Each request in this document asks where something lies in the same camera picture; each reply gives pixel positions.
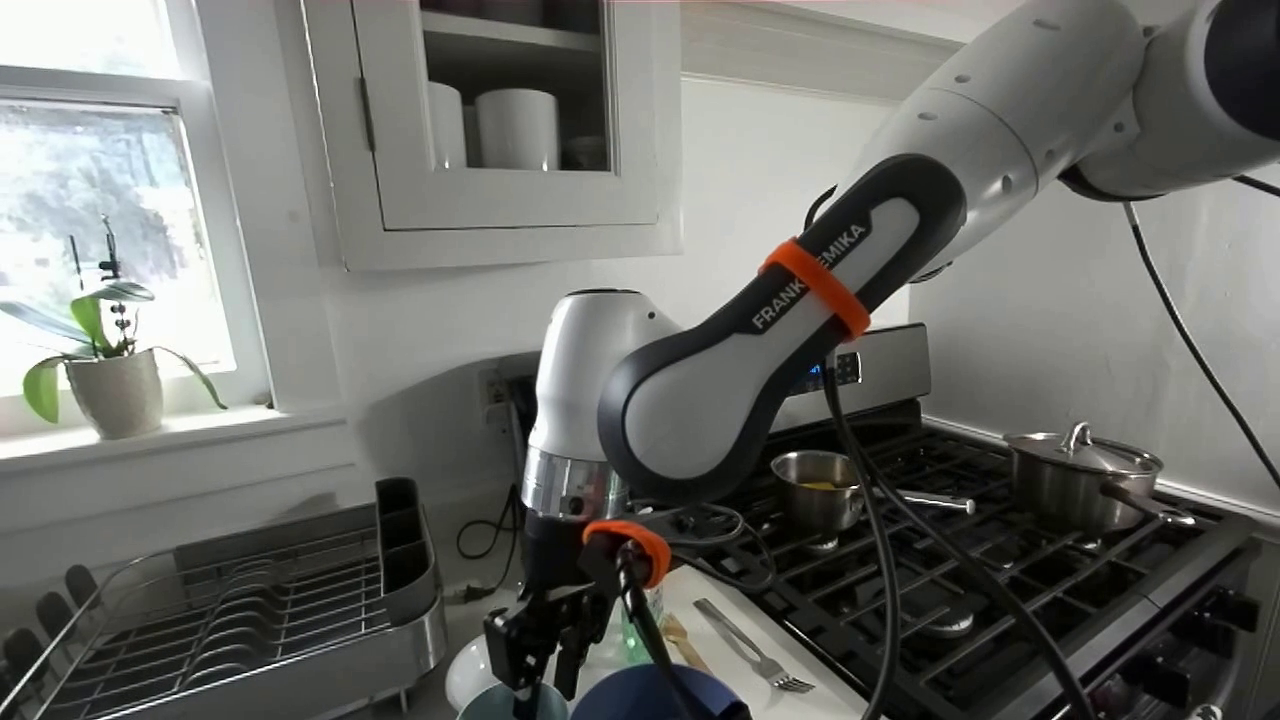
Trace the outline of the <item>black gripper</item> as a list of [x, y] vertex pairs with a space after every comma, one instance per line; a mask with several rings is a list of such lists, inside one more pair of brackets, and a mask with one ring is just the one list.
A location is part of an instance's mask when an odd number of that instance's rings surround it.
[[555, 665], [552, 686], [574, 699], [589, 647], [616, 598], [610, 544], [589, 539], [584, 520], [523, 517], [523, 590], [483, 618], [491, 676], [528, 686]]

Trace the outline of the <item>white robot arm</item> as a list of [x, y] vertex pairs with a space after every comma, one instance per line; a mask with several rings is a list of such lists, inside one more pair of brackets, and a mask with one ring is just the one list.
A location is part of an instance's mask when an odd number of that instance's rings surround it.
[[1274, 0], [1193, 0], [1156, 27], [1126, 0], [1024, 0], [897, 109], [832, 205], [708, 318], [680, 327], [631, 287], [561, 294], [520, 478], [533, 575], [483, 618], [496, 680], [523, 690], [605, 634], [610, 590], [584, 561], [653, 539], [606, 512], [616, 489], [731, 493], [811, 362], [1051, 180], [1149, 199], [1269, 162], [1274, 67]]

